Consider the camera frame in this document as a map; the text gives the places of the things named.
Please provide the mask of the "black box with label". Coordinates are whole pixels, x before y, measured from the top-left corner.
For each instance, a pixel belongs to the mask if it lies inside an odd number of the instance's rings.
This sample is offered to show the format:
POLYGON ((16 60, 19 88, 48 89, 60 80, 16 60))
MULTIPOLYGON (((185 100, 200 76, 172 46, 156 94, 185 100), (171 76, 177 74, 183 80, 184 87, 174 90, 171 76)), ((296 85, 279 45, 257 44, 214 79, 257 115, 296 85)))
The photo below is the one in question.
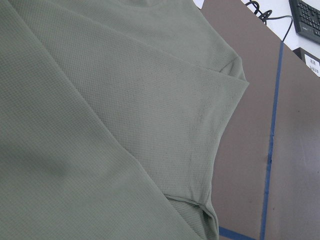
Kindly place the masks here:
POLYGON ((293 50, 293 52, 307 65, 310 70, 320 77, 320 59, 312 55, 301 47, 293 50))

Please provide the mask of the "black keyboard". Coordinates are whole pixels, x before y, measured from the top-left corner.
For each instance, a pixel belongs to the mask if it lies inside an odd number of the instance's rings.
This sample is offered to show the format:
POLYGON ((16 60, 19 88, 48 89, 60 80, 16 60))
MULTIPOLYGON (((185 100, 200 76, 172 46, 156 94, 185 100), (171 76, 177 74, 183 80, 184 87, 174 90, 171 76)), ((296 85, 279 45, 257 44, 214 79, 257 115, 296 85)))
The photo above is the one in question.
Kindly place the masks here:
POLYGON ((289 0, 295 32, 317 44, 320 43, 320 11, 303 0, 289 0))

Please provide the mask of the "olive green long-sleeve shirt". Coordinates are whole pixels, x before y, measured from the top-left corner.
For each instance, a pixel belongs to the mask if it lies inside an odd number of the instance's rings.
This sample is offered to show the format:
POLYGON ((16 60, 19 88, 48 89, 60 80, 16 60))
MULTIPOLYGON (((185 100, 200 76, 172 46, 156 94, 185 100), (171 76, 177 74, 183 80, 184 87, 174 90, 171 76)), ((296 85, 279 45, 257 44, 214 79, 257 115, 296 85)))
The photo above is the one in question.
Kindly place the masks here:
POLYGON ((1 239, 217 240, 248 85, 191 0, 1 1, 1 239))

